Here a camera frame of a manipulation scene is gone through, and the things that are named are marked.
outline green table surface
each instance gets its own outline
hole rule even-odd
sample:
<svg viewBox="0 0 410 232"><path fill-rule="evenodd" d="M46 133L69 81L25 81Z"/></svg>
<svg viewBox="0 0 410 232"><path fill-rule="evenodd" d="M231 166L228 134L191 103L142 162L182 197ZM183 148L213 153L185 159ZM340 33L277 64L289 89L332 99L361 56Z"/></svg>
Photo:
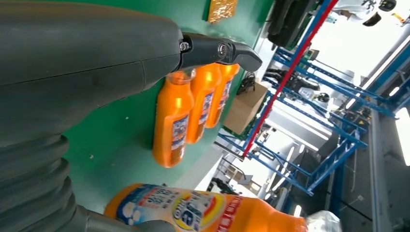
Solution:
<svg viewBox="0 0 410 232"><path fill-rule="evenodd" d="M129 8L168 17L183 31L219 35L254 46L273 0L239 0L235 16L211 25L206 22L210 0L88 0L79 1ZM231 97L240 82L233 81ZM163 81L140 94L97 109L66 132L70 149L70 177L79 204L102 212L116 193L132 183L177 181L213 143L220 126L206 130L195 145L188 145L183 161L172 169L156 164L151 156L156 97Z"/></svg>

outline bottle cap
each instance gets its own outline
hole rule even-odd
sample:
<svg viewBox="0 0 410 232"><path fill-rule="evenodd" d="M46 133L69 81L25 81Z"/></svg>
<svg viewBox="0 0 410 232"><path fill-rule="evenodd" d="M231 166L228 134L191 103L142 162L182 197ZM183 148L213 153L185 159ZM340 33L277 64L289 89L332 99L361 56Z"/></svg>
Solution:
<svg viewBox="0 0 410 232"><path fill-rule="evenodd" d="M192 77L183 71L172 72L168 74L166 78L174 85L185 85L192 80Z"/></svg>

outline screw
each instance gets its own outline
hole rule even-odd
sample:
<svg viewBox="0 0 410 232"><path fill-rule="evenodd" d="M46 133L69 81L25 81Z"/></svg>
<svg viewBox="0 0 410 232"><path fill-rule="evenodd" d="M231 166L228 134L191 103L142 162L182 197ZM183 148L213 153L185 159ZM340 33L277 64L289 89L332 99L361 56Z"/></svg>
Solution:
<svg viewBox="0 0 410 232"><path fill-rule="evenodd" d="M181 50L181 52L189 50L190 48L190 44L188 42L182 42L179 44L179 49Z"/></svg>
<svg viewBox="0 0 410 232"><path fill-rule="evenodd" d="M226 54L226 45L221 43L218 45L218 53L219 55L223 56Z"/></svg>

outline red pole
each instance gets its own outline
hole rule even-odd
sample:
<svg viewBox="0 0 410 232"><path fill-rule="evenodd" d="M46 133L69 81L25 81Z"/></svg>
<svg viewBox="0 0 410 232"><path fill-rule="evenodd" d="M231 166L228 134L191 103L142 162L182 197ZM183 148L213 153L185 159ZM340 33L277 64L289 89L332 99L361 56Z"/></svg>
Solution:
<svg viewBox="0 0 410 232"><path fill-rule="evenodd" d="M268 109L272 108L273 102L278 98L278 94L280 92L282 92L283 88L285 87L286 82L288 82L289 78L291 77L291 74L293 73L294 69L296 68L296 65L299 63L300 59L302 58L304 51L309 46L310 41L312 41L315 34L319 31L320 27L322 26L323 22L326 20L326 18L329 15L330 11L336 5L337 1L338 0L332 0L330 2L330 4L327 6L326 10L323 12L322 16L320 17L320 19L318 21L318 24L313 28L312 33L309 35L309 37L307 38L305 43L302 45L302 49L299 51L298 54L295 54L296 58L293 61L293 63L291 64L291 66L289 68L289 71L285 74L285 77L283 78L282 82L280 83L279 88L276 90L275 95L273 96L273 98L269 101L268 105L266 106L266 107L268 107ZM264 123L265 119L268 117L269 112L270 112L270 110L265 110L265 113L261 116L261 120L259 120L259 123L256 127L256 130L253 132L253 134L250 138L250 141L249 141L248 145L246 146L246 148L245 148L245 150L242 154L242 157L246 157L248 155L248 152L249 152L250 148L253 145L253 141L255 140L256 134L261 129L261 126Z"/></svg>

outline orange plastic bottle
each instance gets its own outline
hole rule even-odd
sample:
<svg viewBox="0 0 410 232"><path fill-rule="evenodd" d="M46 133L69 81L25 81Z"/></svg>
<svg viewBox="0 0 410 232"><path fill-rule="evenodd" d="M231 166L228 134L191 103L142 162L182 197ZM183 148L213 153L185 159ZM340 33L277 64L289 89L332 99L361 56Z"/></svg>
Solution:
<svg viewBox="0 0 410 232"><path fill-rule="evenodd" d="M169 74L157 97L152 155L162 167L174 167L184 155L189 114L194 105L190 80L183 72Z"/></svg>
<svg viewBox="0 0 410 232"><path fill-rule="evenodd" d="M201 139L215 88L220 83L219 64L208 64L192 70L191 92L195 105L190 113L187 143L194 144Z"/></svg>
<svg viewBox="0 0 410 232"><path fill-rule="evenodd" d="M306 221L261 199L135 184L121 191L105 215L128 225L165 220L179 232L306 232Z"/></svg>
<svg viewBox="0 0 410 232"><path fill-rule="evenodd" d="M214 128L220 118L220 115L225 106L225 102L229 97L229 89L231 88L232 79L239 72L239 64L234 65L219 65L221 73L221 82L215 88L215 95L212 99L211 108L209 110L206 128Z"/></svg>

